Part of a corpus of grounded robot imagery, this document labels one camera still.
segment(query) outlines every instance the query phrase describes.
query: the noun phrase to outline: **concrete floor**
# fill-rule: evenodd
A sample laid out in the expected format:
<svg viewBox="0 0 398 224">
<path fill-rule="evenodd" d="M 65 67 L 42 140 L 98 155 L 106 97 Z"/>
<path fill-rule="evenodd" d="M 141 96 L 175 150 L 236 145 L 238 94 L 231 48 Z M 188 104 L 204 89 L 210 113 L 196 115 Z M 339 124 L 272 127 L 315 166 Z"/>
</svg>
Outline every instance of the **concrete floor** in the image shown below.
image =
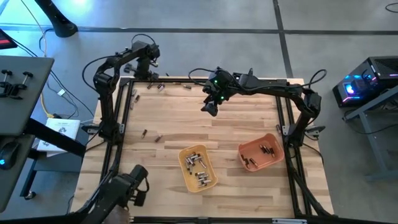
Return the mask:
<svg viewBox="0 0 398 224">
<path fill-rule="evenodd" d="M 33 0 L 25 2 L 42 25 L 50 25 Z M 94 58 L 122 50 L 130 44 L 134 31 L 138 32 L 137 29 L 129 29 L 132 32 L 113 29 L 118 27 L 143 28 L 144 31 L 145 28 L 157 29 L 150 35 L 160 45 L 160 66 L 154 69 L 160 74 L 186 75 L 187 71 L 196 67 L 216 66 L 231 72 L 246 72 L 252 67 L 258 77 L 293 76 L 309 81 L 314 72 L 325 68 L 328 76 L 313 86 L 323 97 L 322 112 L 315 123 L 326 126 L 319 143 L 325 158 L 325 172 L 335 213 L 346 218 L 397 222 L 398 181 L 365 181 L 364 175 L 377 172 L 368 140 L 342 122 L 343 111 L 337 107 L 331 93 L 333 86 L 368 56 L 397 55 L 398 14 L 384 9 L 390 2 L 394 1 L 57 0 L 54 3 L 69 19 L 80 27 L 86 27 L 85 30 L 96 32 L 79 32 L 67 39 L 60 39 L 49 32 L 48 56 L 55 58 L 53 71 L 63 84 L 91 110 L 95 109 L 96 94 L 83 84 L 81 70 Z M 278 3 L 280 14 L 274 10 L 274 4 Z M 16 16 L 16 12 L 25 16 Z M 41 54 L 38 49 L 41 33 L 30 29 L 34 24 L 20 1 L 16 0 L 9 1 L 0 17 L 2 29 Z M 278 29 L 282 28 L 281 25 L 286 30 L 304 30 L 307 34 L 281 32 L 280 35 Z M 328 35 L 321 32 L 315 35 L 312 34 L 314 30 L 388 30 L 390 33 Z M 0 54 L 26 55 L 21 49 L 2 50 Z M 96 65 L 88 69 L 87 77 L 93 75 Z M 52 79 L 50 84 L 56 87 Z M 44 94 L 52 113 L 73 112 L 71 106 L 48 89 L 44 90 Z M 78 108 L 80 115 L 77 119 L 84 121 L 91 118 L 82 105 L 78 104 Z M 40 105 L 36 106 L 32 117 L 45 122 Z M 380 123 L 375 122 L 374 125 L 380 126 Z M 388 142 L 392 139 L 391 133 L 396 131 L 398 129 L 380 133 L 378 139 L 388 136 L 382 140 Z M 78 174 L 39 174 L 33 185 L 38 196 L 25 202 L 18 195 L 27 165 L 0 219 L 64 214 L 68 199 L 75 190 Z"/>
</svg>

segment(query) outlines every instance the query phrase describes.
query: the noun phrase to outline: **orange tray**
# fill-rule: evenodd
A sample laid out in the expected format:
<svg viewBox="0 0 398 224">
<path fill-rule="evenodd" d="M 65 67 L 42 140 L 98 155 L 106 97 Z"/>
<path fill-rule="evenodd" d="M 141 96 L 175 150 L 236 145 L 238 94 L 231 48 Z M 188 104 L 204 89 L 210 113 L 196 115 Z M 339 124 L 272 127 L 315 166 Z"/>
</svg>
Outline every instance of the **orange tray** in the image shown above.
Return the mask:
<svg viewBox="0 0 398 224">
<path fill-rule="evenodd" d="M 190 175 L 189 171 L 187 170 L 187 167 L 185 165 L 185 157 L 193 154 L 194 152 L 196 154 L 200 154 L 202 156 L 202 158 L 203 158 L 202 161 L 205 163 L 206 169 L 203 168 L 203 166 L 201 166 L 199 162 L 197 162 L 195 164 L 195 166 L 193 166 L 192 175 Z M 184 176 L 184 180 L 185 180 L 185 184 L 187 185 L 187 189 L 190 192 L 197 193 L 202 190 L 209 189 L 210 187 L 217 184 L 218 179 L 217 179 L 216 174 L 214 173 L 213 167 L 211 166 L 211 162 L 210 162 L 209 156 L 207 154 L 206 146 L 197 145 L 197 146 L 191 146 L 191 147 L 181 150 L 180 153 L 178 154 L 178 161 L 180 161 L 182 175 Z M 205 186 L 205 187 L 199 187 L 198 179 L 195 176 L 195 173 L 202 172 L 202 171 L 205 171 L 209 175 L 208 180 L 211 180 L 211 182 L 208 183 L 207 186 Z"/>
<path fill-rule="evenodd" d="M 259 145 L 263 145 L 267 148 L 273 148 L 275 157 L 273 157 L 272 154 L 263 153 Z M 273 134 L 266 134 L 264 137 L 259 139 L 240 144 L 238 154 L 243 167 L 251 172 L 273 165 L 283 160 L 285 157 L 284 150 Z M 242 159 L 242 156 L 247 159 L 253 158 L 258 166 L 256 167 L 252 162 L 249 161 L 249 167 L 247 167 L 246 162 Z"/>
</svg>

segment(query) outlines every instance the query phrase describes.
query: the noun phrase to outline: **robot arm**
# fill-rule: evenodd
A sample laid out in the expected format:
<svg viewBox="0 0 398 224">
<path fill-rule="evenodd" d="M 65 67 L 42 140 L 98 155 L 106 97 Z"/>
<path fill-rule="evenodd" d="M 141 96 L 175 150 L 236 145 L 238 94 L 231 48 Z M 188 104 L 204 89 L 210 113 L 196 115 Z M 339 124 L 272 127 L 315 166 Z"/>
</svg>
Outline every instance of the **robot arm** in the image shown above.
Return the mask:
<svg viewBox="0 0 398 224">
<path fill-rule="evenodd" d="M 115 56 L 107 58 L 105 63 L 100 65 L 94 75 L 94 87 L 99 94 L 101 102 L 102 122 L 99 125 L 99 137 L 112 144 L 118 143 L 121 138 L 119 124 L 114 118 L 112 93 L 116 89 L 116 84 L 120 77 L 120 68 L 137 58 L 137 68 L 134 77 L 138 80 L 155 80 L 159 75 L 149 70 L 149 65 L 154 65 L 156 59 L 160 57 L 159 46 L 147 44 L 141 41 L 133 43 L 131 49 L 116 53 Z M 114 75 L 105 73 L 107 69 L 113 68 Z"/>
<path fill-rule="evenodd" d="M 257 93 L 280 96 L 291 99 L 300 110 L 297 122 L 289 127 L 288 144 L 300 147 L 304 139 L 304 131 L 310 119 L 316 118 L 320 112 L 321 96 L 302 85 L 290 84 L 287 80 L 259 80 L 253 75 L 233 73 L 232 75 L 220 67 L 212 72 L 203 85 L 203 92 L 208 94 L 201 109 L 216 116 L 218 105 L 228 101 L 233 95 L 254 95 Z"/>
</svg>

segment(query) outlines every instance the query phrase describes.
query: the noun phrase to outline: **yellow tray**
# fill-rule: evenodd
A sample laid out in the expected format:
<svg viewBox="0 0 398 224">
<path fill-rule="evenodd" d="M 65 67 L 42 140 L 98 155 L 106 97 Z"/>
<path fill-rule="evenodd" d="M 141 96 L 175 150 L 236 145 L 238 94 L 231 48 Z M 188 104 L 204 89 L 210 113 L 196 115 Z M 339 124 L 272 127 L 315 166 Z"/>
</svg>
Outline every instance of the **yellow tray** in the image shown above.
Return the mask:
<svg viewBox="0 0 398 224">
<path fill-rule="evenodd" d="M 203 162 L 206 165 L 206 169 L 201 166 L 199 162 L 195 163 L 195 166 L 193 166 L 192 169 L 192 175 L 189 174 L 189 171 L 187 170 L 187 167 L 185 165 L 185 158 L 193 153 L 200 154 L 203 158 Z M 209 156 L 207 154 L 206 146 L 204 145 L 197 145 L 197 146 L 191 146 L 186 149 L 183 149 L 180 151 L 178 154 L 178 161 L 180 161 L 180 166 L 182 170 L 182 175 L 184 176 L 185 180 L 185 185 L 187 185 L 187 189 L 192 192 L 192 193 L 197 193 L 201 192 L 202 190 L 209 189 L 210 187 L 214 186 L 217 184 L 217 176 L 214 173 L 213 167 L 211 166 L 211 162 L 209 159 Z M 210 183 L 207 184 L 206 187 L 199 187 L 199 182 L 197 177 L 195 176 L 195 173 L 197 172 L 202 172 L 205 171 L 208 175 L 209 178 L 208 180 L 211 180 Z"/>
</svg>

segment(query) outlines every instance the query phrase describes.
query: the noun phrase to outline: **wooden table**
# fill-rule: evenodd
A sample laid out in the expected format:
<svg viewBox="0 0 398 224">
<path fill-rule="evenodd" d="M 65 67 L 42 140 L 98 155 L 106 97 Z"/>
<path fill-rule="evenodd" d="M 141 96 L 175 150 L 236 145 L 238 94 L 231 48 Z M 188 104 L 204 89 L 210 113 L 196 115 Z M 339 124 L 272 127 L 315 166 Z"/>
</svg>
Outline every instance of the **wooden table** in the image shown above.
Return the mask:
<svg viewBox="0 0 398 224">
<path fill-rule="evenodd" d="M 303 83 L 302 79 L 290 79 Z M 135 83 L 141 98 L 129 113 L 124 138 L 120 173 L 130 173 L 136 164 L 149 171 L 150 191 L 143 207 L 129 205 L 132 216 L 162 217 L 293 217 L 285 161 L 257 172 L 245 171 L 238 160 L 238 145 L 272 133 L 281 142 L 275 129 L 279 123 L 274 96 L 233 96 L 219 106 L 217 117 L 201 112 L 206 95 L 201 86 L 191 90 L 167 83 L 159 93 L 155 84 Z M 121 104 L 121 118 L 124 106 Z M 292 103 L 294 116 L 298 109 Z M 101 117 L 97 106 L 95 122 Z M 144 139 L 144 129 L 148 133 Z M 163 138 L 155 143 L 154 139 Z M 93 146 L 101 141 L 94 139 Z M 318 149 L 317 142 L 305 142 Z M 177 160 L 181 149 L 204 144 L 218 183 L 213 188 L 193 194 L 188 192 Z M 86 153 L 73 199 L 72 211 L 78 210 L 100 181 L 106 145 Z M 333 213 L 322 161 L 307 147 L 301 147 L 307 185 L 324 208 Z M 298 190 L 300 208 L 304 211 Z"/>
</svg>

